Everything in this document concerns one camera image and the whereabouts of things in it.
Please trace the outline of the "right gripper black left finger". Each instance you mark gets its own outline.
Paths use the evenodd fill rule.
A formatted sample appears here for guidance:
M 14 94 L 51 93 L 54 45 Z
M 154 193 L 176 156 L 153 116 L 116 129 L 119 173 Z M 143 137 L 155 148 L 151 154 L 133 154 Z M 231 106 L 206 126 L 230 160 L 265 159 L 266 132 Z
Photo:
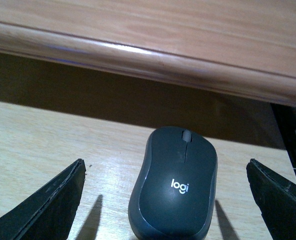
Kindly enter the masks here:
M 85 162 L 78 159 L 0 217 L 0 240 L 66 240 L 81 201 Z

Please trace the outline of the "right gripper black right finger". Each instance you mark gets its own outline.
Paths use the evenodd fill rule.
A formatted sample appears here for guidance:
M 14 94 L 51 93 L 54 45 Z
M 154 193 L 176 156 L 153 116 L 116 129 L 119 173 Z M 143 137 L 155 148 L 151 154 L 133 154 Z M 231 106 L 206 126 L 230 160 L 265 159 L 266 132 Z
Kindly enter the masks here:
M 274 240 L 296 240 L 296 184 L 256 159 L 246 166 L 254 201 Z

